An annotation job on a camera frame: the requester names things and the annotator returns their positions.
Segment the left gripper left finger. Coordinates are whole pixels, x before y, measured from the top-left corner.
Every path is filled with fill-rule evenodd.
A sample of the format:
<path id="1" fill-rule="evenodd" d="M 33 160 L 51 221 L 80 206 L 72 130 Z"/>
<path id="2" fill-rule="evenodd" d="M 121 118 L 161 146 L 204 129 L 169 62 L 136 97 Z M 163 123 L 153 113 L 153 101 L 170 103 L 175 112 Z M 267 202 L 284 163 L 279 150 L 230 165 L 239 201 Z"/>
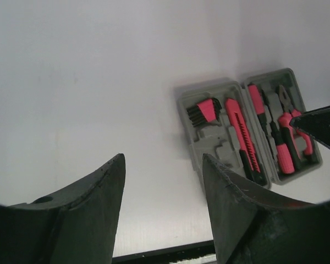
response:
<path id="1" fill-rule="evenodd" d="M 111 263 L 125 157 L 32 203 L 0 205 L 0 263 Z"/>

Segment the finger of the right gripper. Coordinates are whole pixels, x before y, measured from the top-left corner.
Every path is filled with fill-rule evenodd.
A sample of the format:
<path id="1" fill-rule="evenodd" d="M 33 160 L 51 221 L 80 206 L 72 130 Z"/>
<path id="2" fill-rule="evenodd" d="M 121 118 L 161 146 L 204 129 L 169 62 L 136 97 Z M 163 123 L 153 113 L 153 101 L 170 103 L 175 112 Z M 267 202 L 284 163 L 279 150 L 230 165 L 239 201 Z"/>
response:
<path id="1" fill-rule="evenodd" d="M 330 149 L 330 106 L 293 117 L 290 125 Z"/>

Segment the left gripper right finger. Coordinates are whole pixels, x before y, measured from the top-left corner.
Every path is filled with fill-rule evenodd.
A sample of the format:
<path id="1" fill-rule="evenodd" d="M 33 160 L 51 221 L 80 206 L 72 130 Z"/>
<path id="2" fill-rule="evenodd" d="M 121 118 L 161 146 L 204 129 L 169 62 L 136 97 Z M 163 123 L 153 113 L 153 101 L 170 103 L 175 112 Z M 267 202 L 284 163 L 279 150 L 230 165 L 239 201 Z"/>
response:
<path id="1" fill-rule="evenodd" d="M 330 200 L 295 200 L 205 154 L 202 174 L 218 263 L 330 263 Z"/>

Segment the red black pliers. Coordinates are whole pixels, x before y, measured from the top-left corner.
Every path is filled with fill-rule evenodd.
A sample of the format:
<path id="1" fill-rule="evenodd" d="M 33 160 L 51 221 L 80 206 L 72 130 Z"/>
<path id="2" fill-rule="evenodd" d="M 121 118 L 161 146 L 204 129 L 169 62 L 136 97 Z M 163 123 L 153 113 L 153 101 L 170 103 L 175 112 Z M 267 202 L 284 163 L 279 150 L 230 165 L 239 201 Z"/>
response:
<path id="1" fill-rule="evenodd" d="M 295 143 L 295 137 L 294 133 L 297 133 L 299 136 L 301 136 L 305 143 L 306 143 L 306 149 L 303 150 L 304 156 L 311 159 L 313 153 L 314 153 L 314 147 L 312 144 L 311 138 L 302 132 L 299 129 L 294 129 L 290 122 L 294 117 L 301 116 L 301 112 L 299 112 L 293 105 L 291 98 L 289 97 L 289 94 L 287 93 L 285 87 L 283 85 L 279 85 L 277 87 L 277 94 L 279 97 L 279 101 L 281 103 L 281 106 L 283 108 L 283 114 L 278 118 L 278 123 L 280 125 L 280 130 L 284 139 L 284 142 L 287 145 L 287 148 L 289 150 L 289 153 L 291 155 L 292 163 L 294 166 L 295 171 L 299 171 L 302 169 L 302 158 L 300 156 L 300 151 L 297 148 L 297 145 Z"/>

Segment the red-handled screwdriver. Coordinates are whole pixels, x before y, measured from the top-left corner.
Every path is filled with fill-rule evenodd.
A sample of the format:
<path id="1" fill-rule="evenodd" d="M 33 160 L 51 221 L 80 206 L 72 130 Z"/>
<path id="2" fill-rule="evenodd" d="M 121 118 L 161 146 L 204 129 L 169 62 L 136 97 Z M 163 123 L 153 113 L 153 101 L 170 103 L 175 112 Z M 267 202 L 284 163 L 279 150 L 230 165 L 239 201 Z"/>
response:
<path id="1" fill-rule="evenodd" d="M 264 104 L 263 104 L 261 94 L 258 90 L 258 87 L 255 84 L 250 84 L 248 86 L 248 91 L 249 91 L 251 100 L 253 102 L 256 115 L 259 119 L 261 128 L 262 128 L 262 130 L 265 134 L 266 140 L 268 142 L 269 149 L 271 151 L 271 154 L 273 155 L 274 153 L 273 153 L 273 150 L 272 150 L 272 146 L 271 146 L 270 139 L 269 139 L 269 134 L 268 134 L 268 131 L 267 131 L 267 118 L 266 118 L 266 114 L 265 114 L 265 107 L 264 107 Z"/>
<path id="2" fill-rule="evenodd" d="M 280 171 L 284 174 L 292 174 L 295 172 L 292 157 L 289 153 L 288 147 L 283 140 L 280 129 L 278 128 L 276 122 L 274 121 L 273 114 L 270 108 L 270 102 L 266 93 L 262 90 L 262 98 L 265 105 L 268 108 L 269 114 L 271 116 L 271 122 L 269 123 L 271 127 L 271 135 L 274 138 L 276 150 L 277 150 L 277 162 L 280 167 Z"/>

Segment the red black utility knife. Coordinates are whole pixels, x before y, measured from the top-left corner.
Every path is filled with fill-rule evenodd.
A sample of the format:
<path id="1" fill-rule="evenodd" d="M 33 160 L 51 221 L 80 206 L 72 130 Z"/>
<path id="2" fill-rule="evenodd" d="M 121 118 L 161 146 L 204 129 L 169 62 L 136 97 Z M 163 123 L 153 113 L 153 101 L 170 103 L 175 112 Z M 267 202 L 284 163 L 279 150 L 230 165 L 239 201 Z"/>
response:
<path id="1" fill-rule="evenodd" d="M 230 124 L 234 127 L 239 140 L 239 154 L 246 177 L 260 186 L 265 186 L 267 184 L 267 179 L 263 172 L 262 166 L 259 163 L 259 158 L 256 154 L 253 141 L 238 101 L 228 98 L 225 101 L 225 110 L 227 112 Z"/>

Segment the grey plastic tool case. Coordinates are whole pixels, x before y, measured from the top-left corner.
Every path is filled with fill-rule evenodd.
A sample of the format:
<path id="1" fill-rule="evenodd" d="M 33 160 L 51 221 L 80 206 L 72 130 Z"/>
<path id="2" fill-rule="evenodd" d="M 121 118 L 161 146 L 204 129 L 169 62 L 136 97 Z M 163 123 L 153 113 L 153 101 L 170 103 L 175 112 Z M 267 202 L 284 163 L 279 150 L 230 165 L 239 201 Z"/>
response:
<path id="1" fill-rule="evenodd" d="M 245 123 L 253 141 L 259 163 L 262 166 L 263 172 L 267 179 L 267 184 L 263 186 L 264 188 L 270 188 L 272 184 L 283 185 L 319 168 L 322 165 L 322 158 L 313 139 L 311 138 L 314 152 L 311 159 L 309 159 L 303 154 L 303 150 L 306 149 L 304 139 L 297 133 L 294 133 L 295 143 L 302 158 L 302 169 L 295 170 L 292 174 L 284 174 L 280 171 L 280 167 L 277 162 L 277 150 L 274 138 L 271 135 L 271 116 L 263 101 L 267 118 L 267 131 L 274 153 L 273 155 L 271 154 L 268 142 L 261 128 L 248 91 L 248 86 L 250 84 L 255 84 L 258 87 L 261 96 L 262 90 L 266 93 L 271 104 L 270 108 L 274 121 L 280 129 L 280 132 L 281 128 L 278 123 L 278 118 L 283 114 L 283 108 L 277 94 L 277 87 L 279 85 L 283 85 L 285 87 L 294 107 L 301 113 L 305 111 L 304 102 L 295 78 L 295 74 L 289 68 L 251 76 L 242 84 L 236 81 L 230 81 L 222 84 L 216 83 L 210 86 L 184 92 L 178 99 L 178 110 L 181 121 L 183 122 L 185 135 L 189 142 L 189 152 L 192 166 L 197 176 L 202 177 L 202 158 L 205 154 L 208 154 L 218 159 L 232 171 L 246 178 L 243 163 L 239 154 L 239 140 L 234 127 L 230 124 L 225 109 L 225 101 L 228 98 L 235 99 L 239 103 Z M 212 123 L 193 127 L 186 109 L 208 98 L 216 98 L 219 100 L 222 106 L 219 119 Z"/>

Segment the red black bit holder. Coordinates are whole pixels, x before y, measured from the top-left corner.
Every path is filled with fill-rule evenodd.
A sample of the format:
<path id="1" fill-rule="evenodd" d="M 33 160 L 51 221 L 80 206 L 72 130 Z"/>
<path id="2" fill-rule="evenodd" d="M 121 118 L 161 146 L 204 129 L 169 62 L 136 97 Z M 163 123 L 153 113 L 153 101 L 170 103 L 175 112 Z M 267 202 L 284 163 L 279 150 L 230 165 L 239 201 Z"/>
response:
<path id="1" fill-rule="evenodd" d="M 222 106 L 218 99 L 208 98 L 186 109 L 193 127 L 212 123 L 219 119 Z"/>

